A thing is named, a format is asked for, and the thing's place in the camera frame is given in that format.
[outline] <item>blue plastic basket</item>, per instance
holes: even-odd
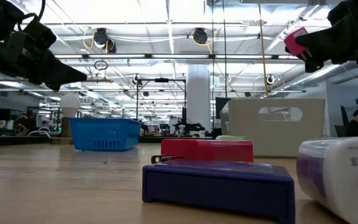
[[[137,145],[140,123],[131,119],[70,118],[77,150],[125,151]]]

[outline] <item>column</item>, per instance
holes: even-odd
[[[188,65],[186,88],[187,123],[200,123],[206,131],[211,132],[211,91],[208,65]]]

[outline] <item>table surface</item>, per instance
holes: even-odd
[[[70,145],[0,147],[0,223],[277,223],[260,217],[169,203],[142,203],[142,167],[159,144],[127,152],[82,152]],[[296,223],[345,223],[299,188],[294,159],[256,159],[285,166],[295,181]]]

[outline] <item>blue box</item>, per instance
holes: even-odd
[[[284,167],[177,159],[143,167],[143,201],[218,208],[295,223],[295,192]]]
[[[70,118],[77,150],[125,151],[137,145],[141,124],[131,119]]]

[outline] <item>chair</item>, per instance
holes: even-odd
[[[346,137],[346,127],[341,125],[335,125],[336,134],[339,138]]]

